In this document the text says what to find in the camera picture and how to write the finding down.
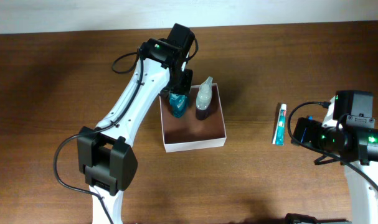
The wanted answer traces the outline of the purple spray bottle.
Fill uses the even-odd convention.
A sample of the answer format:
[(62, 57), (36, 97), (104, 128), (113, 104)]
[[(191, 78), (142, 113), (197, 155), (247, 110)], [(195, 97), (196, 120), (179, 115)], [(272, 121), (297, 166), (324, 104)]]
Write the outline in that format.
[(205, 120), (215, 111), (212, 106), (212, 82), (213, 78), (208, 77), (200, 86), (196, 97), (196, 118)]

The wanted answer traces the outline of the teal mouthwash bottle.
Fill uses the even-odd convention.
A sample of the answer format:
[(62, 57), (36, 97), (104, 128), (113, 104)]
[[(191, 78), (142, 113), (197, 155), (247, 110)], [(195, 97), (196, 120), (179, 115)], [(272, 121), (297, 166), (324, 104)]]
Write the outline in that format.
[(187, 109), (187, 96), (171, 93), (169, 97), (169, 104), (172, 107), (172, 115), (180, 118), (184, 115)]

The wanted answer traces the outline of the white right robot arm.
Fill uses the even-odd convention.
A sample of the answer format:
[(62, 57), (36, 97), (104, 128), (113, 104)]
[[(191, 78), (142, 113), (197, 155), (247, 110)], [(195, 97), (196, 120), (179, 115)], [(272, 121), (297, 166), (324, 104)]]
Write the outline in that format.
[(378, 129), (327, 126), (299, 118), (293, 142), (344, 166), (353, 223), (378, 223)]

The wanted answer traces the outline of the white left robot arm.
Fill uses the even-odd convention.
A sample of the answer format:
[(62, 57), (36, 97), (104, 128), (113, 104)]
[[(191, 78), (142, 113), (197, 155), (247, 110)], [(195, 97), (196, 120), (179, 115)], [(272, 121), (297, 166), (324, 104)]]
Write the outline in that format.
[(186, 63), (196, 38), (149, 39), (135, 52), (133, 76), (110, 112), (95, 128), (77, 135), (78, 168), (92, 196), (93, 223), (121, 223), (123, 192), (132, 182), (138, 161), (133, 143), (149, 107), (159, 94), (187, 95), (192, 70)]

